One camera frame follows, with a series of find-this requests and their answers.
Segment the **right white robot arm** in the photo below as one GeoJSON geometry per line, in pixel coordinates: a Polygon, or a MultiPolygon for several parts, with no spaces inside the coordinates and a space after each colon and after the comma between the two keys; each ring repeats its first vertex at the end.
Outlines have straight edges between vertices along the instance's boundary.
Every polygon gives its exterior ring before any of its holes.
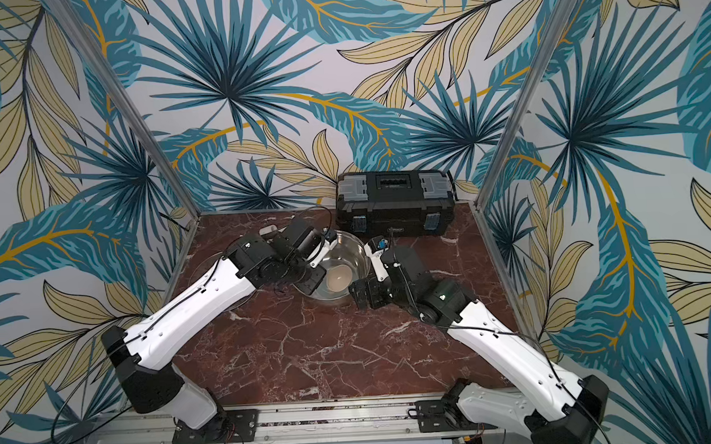
{"type": "Polygon", "coordinates": [[[365,253],[371,274],[350,285],[358,308],[406,310],[476,352],[517,389],[457,383],[444,396],[452,417],[517,433],[533,444],[593,444],[609,396],[600,378],[581,378],[553,363],[530,337],[507,328],[473,291],[453,278],[434,277],[410,247],[378,237],[365,253]]]}

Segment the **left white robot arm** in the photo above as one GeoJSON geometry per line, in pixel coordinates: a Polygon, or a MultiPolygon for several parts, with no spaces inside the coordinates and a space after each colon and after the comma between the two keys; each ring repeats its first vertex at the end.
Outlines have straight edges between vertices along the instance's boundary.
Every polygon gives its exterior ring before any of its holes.
{"type": "Polygon", "coordinates": [[[292,284],[311,295],[335,246],[335,230],[319,230],[299,216],[283,229],[266,228],[233,241],[206,274],[152,316],[127,328],[112,327],[103,347],[132,408],[161,410],[194,431],[222,423],[214,396],[174,366],[181,348],[227,308],[267,285],[292,284]]]}

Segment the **beige plastic ladle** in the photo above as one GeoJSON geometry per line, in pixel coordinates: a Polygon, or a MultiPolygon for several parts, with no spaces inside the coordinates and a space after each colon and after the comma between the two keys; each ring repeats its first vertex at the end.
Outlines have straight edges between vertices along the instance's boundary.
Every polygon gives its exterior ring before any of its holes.
{"type": "Polygon", "coordinates": [[[348,286],[355,280],[357,266],[349,252],[336,248],[320,263],[326,276],[314,295],[317,299],[334,300],[348,294],[348,286]]]}

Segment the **glass pot lid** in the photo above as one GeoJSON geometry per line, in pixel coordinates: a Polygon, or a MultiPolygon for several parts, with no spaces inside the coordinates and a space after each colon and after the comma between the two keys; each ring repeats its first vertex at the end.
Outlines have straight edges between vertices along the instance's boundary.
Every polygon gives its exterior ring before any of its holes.
{"type": "Polygon", "coordinates": [[[193,310],[197,314],[211,315],[251,297],[256,287],[245,276],[240,277],[239,273],[240,269],[227,257],[216,259],[206,274],[190,287],[194,292],[189,299],[193,310]]]}

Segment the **stainless steel pot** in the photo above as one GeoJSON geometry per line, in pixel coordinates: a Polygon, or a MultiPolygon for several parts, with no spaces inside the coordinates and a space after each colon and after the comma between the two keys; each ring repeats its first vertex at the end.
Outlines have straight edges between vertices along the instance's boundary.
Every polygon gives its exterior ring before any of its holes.
{"type": "Polygon", "coordinates": [[[308,279],[295,288],[323,306],[352,303],[348,287],[371,273],[365,245],[343,230],[328,231],[326,236],[314,230],[304,241],[302,254],[308,279]]]}

